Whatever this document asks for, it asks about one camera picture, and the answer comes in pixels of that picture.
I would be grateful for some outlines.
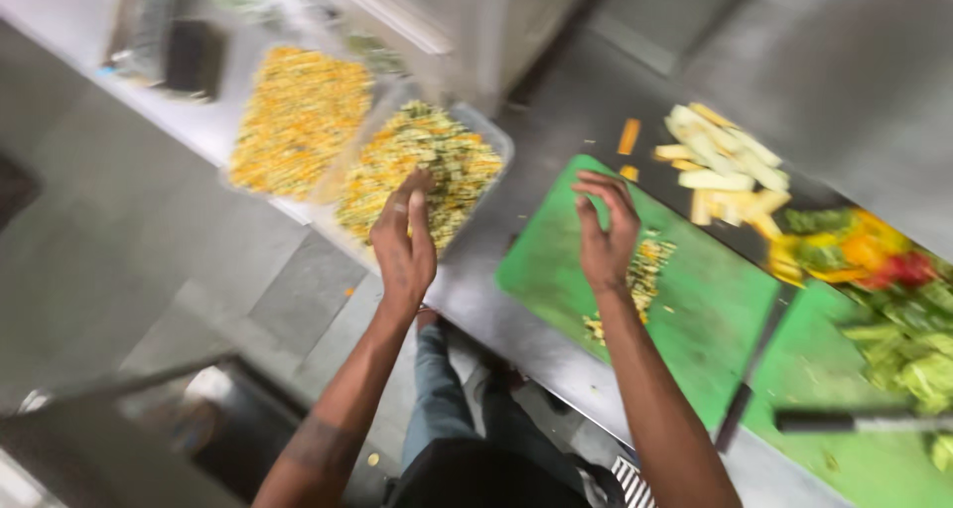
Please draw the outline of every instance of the green cutting board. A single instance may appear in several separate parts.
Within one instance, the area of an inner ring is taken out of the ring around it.
[[[570,185],[579,170],[612,173],[586,155],[559,174],[542,206],[496,269],[496,283],[537,317],[609,362],[582,316],[596,299],[579,267],[579,220]],[[779,283],[634,185],[642,221],[677,246],[658,282],[646,325],[685,397],[707,428],[724,416]],[[603,227],[607,210],[595,201]],[[670,313],[664,306],[674,310]]]
[[[861,376],[864,358],[835,326],[852,320],[857,309],[827,283],[812,280],[800,292],[756,372],[743,425],[860,508],[953,506],[953,473],[933,466],[921,434],[783,435],[774,427],[775,407],[908,403]]]

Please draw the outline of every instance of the hand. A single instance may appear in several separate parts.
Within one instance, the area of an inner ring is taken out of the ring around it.
[[[424,193],[434,186],[430,172],[414,169],[384,204],[371,228],[371,243],[384,279],[384,300],[415,312],[436,275],[436,248],[427,221]],[[412,236],[407,235],[408,215]]]
[[[625,292],[625,271],[636,246],[638,221],[636,207],[625,181],[602,173],[581,171],[579,182],[572,185],[579,192],[576,211],[582,224],[582,249],[579,259],[582,272],[593,293]],[[609,228],[602,231],[596,207],[585,194],[602,198],[609,207]]]

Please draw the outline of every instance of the forearm tattoo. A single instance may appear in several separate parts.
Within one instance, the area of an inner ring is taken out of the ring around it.
[[[288,442],[283,455],[306,467],[347,476],[363,443],[364,436],[309,415]]]

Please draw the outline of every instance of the chef's knife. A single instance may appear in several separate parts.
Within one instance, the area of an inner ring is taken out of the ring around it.
[[[721,427],[718,430],[718,436],[715,438],[715,448],[724,453],[735,438],[735,432],[738,430],[738,424],[745,415],[745,409],[748,407],[748,401],[751,399],[751,379],[761,363],[761,357],[764,350],[768,347],[771,337],[778,329],[780,320],[787,311],[787,306],[794,300],[798,294],[798,288],[790,283],[781,282],[778,295],[775,297],[774,304],[764,320],[764,326],[761,328],[761,335],[757,338],[754,352],[748,357],[748,364],[745,367],[745,373],[742,375],[742,381],[731,398],[731,404],[728,406],[728,412],[724,420],[721,421]]]
[[[916,416],[906,410],[872,413],[782,409],[775,411],[775,426],[783,434],[934,432],[953,430],[953,413]]]

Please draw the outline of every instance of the knife handle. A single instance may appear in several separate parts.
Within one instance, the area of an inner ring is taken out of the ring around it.
[[[718,452],[727,452],[728,446],[735,438],[735,432],[738,431],[738,424],[742,422],[742,417],[745,415],[749,400],[751,400],[751,388],[748,387],[747,383],[743,383],[735,391],[735,396],[731,399],[731,405],[728,406],[728,413],[721,421],[721,428],[719,428],[718,436],[715,438],[715,448]]]
[[[775,427],[784,434],[853,432],[856,420],[849,413],[800,410],[775,412]]]

